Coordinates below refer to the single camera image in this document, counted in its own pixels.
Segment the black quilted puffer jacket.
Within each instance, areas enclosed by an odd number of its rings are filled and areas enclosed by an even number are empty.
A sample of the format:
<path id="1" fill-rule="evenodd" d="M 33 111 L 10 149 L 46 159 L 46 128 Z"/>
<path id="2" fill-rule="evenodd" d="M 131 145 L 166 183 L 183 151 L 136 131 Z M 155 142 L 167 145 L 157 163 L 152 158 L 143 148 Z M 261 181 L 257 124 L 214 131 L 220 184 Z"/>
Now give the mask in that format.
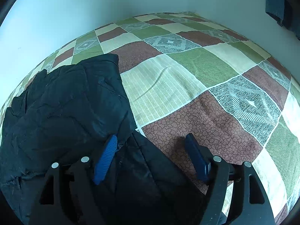
<path id="1" fill-rule="evenodd" d="M 53 163 L 71 165 L 116 135 L 105 179 L 93 187 L 104 224 L 200 224 L 204 195 L 136 130 L 119 57 L 102 54 L 43 70 L 5 111 L 1 224 L 29 224 Z"/>

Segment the checkered patchwork bed cover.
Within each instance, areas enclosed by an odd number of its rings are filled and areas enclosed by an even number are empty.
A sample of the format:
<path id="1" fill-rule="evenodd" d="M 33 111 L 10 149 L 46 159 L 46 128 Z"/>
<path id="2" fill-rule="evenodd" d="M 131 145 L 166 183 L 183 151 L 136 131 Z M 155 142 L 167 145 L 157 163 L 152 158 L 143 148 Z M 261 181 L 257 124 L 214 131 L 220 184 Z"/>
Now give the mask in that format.
<path id="1" fill-rule="evenodd" d="M 275 223 L 291 215 L 299 199 L 299 85 L 257 44 L 195 13 L 135 16 L 71 40 L 26 75 L 1 114 L 38 72 L 109 52 L 119 57 L 138 131 L 191 180 L 195 169 L 179 145 L 187 133 L 228 162 L 250 161 Z"/>

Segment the blue window curtain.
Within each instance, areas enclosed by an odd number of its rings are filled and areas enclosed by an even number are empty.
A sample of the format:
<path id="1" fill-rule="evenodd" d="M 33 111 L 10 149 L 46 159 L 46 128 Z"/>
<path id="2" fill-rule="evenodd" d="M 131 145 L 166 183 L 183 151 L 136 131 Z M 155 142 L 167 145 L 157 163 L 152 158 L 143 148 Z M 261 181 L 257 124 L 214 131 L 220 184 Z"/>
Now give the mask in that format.
<path id="1" fill-rule="evenodd" d="M 288 0 L 265 0 L 265 12 L 299 40 L 299 13 Z"/>

